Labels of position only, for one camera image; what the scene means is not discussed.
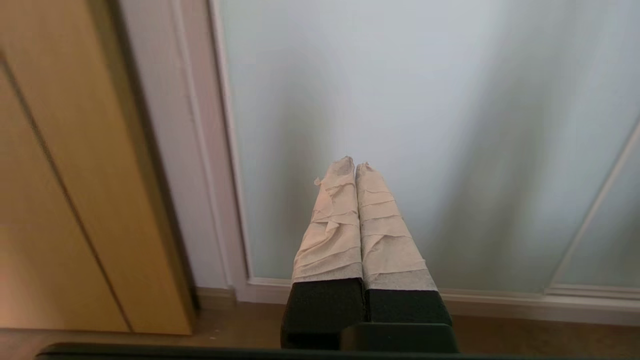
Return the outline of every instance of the white wall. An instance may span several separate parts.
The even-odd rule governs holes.
[[[635,1],[220,1],[252,276],[346,154],[436,283],[541,291],[640,113]]]
[[[196,286],[226,288],[209,186],[196,136],[182,24],[171,1],[120,2]]]

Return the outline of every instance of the wooden door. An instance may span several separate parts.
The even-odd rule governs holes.
[[[125,320],[189,334],[193,306],[113,4],[0,1],[2,52]]]
[[[0,327],[128,331],[4,66]]]

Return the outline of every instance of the wooden floor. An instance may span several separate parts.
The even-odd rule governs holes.
[[[202,311],[192,336],[0,329],[0,358],[32,359],[39,349],[61,341],[278,348],[283,311],[282,305],[249,303]],[[467,353],[640,357],[640,327],[454,316],[454,330]]]

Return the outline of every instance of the baseboard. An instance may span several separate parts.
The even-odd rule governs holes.
[[[288,280],[253,278],[250,302],[286,304]],[[640,326],[640,301],[441,288],[452,315]]]
[[[233,289],[196,288],[196,297],[200,309],[228,310],[236,306],[236,294]]]
[[[640,300],[640,289],[618,286],[556,284],[545,290],[546,295],[596,297],[604,299]]]

